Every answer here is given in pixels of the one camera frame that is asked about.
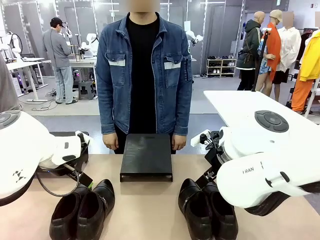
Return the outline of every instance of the jeans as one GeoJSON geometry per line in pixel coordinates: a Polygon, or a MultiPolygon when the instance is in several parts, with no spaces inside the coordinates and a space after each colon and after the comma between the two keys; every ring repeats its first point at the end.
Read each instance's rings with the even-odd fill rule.
{"type": "Polygon", "coordinates": [[[72,76],[71,66],[52,67],[55,77],[56,98],[55,101],[62,103],[65,94],[65,103],[72,103],[74,96],[72,88],[74,86],[74,78],[72,76]]]}

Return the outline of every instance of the mannequin head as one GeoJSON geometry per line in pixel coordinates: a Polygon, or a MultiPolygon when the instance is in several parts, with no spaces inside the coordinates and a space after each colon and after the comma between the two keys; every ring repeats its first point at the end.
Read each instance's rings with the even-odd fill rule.
{"type": "Polygon", "coordinates": [[[282,11],[278,9],[272,10],[270,12],[270,23],[276,26],[281,22],[282,22],[282,11]]]}
{"type": "Polygon", "coordinates": [[[258,24],[262,25],[266,17],[266,14],[263,11],[257,11],[254,14],[254,21],[257,22],[258,24]]]}
{"type": "Polygon", "coordinates": [[[294,26],[294,18],[295,18],[295,14],[293,11],[284,11],[282,13],[283,26],[286,29],[292,28],[294,26]]]}
{"type": "Polygon", "coordinates": [[[320,28],[320,11],[315,12],[315,26],[320,28]]]}

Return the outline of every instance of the orange jacket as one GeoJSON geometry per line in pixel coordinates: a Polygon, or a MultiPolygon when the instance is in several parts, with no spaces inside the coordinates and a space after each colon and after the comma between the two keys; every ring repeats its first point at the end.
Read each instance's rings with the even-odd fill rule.
{"type": "Polygon", "coordinates": [[[266,41],[267,53],[275,55],[275,59],[268,59],[267,66],[271,67],[270,80],[273,81],[276,75],[277,66],[280,63],[281,38],[278,30],[271,22],[267,26],[272,29],[266,41]]]}

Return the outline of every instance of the black pants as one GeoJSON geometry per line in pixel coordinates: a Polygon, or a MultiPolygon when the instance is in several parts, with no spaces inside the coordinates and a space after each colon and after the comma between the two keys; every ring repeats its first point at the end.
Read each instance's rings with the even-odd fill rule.
{"type": "MultiPolygon", "coordinates": [[[[118,137],[118,144],[119,148],[114,150],[115,154],[124,154],[125,151],[125,145],[127,140],[127,134],[125,134],[120,128],[117,127],[117,125],[114,125],[115,133],[118,137]]],[[[170,146],[172,146],[172,136],[174,133],[170,133],[170,146]]],[[[172,150],[171,147],[171,154],[176,154],[176,151],[172,150]]]]}
{"type": "Polygon", "coordinates": [[[256,70],[241,70],[241,82],[238,91],[251,91],[255,82],[256,70]]]}

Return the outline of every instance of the blue denim jacket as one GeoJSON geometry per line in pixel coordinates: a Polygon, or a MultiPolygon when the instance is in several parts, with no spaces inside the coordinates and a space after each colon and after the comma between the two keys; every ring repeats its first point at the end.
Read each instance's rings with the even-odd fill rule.
{"type": "MultiPolygon", "coordinates": [[[[156,132],[186,136],[192,94],[188,39],[180,26],[157,15],[160,27],[150,59],[156,132]]],[[[133,53],[126,21],[127,17],[108,24],[99,39],[96,75],[102,134],[114,133],[114,124],[124,133],[129,132],[133,53]]]]}

